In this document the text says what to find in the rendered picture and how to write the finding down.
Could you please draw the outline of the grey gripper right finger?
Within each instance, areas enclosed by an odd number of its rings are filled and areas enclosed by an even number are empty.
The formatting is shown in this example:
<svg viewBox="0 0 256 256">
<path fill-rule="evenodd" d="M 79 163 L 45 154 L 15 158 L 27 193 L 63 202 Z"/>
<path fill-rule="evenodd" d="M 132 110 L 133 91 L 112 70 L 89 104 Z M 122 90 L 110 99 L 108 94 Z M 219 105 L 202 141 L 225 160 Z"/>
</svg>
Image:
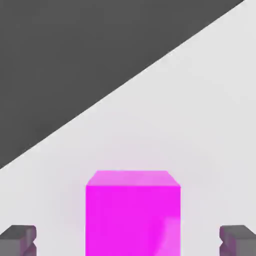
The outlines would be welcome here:
<svg viewBox="0 0 256 256">
<path fill-rule="evenodd" d="M 222 225 L 219 256 L 256 256 L 256 234 L 245 225 Z"/>
</svg>

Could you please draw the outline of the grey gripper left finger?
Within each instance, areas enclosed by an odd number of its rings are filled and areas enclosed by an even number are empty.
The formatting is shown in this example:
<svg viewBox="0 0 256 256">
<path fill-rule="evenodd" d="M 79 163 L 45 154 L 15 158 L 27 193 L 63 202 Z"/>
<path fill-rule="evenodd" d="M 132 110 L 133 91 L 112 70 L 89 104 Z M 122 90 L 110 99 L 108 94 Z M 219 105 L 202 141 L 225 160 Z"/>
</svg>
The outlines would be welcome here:
<svg viewBox="0 0 256 256">
<path fill-rule="evenodd" d="M 0 234 L 0 256 L 37 256 L 34 225 L 11 225 Z"/>
</svg>

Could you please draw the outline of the small magenta cube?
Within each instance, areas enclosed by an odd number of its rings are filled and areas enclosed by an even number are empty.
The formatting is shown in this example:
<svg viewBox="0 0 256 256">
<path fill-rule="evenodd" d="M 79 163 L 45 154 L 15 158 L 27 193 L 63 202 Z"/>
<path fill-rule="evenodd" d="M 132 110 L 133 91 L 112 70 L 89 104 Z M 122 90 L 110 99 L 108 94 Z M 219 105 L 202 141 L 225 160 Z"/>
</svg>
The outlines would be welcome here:
<svg viewBox="0 0 256 256">
<path fill-rule="evenodd" d="M 85 256 L 181 256 L 181 186 L 167 171 L 97 171 L 85 187 Z"/>
</svg>

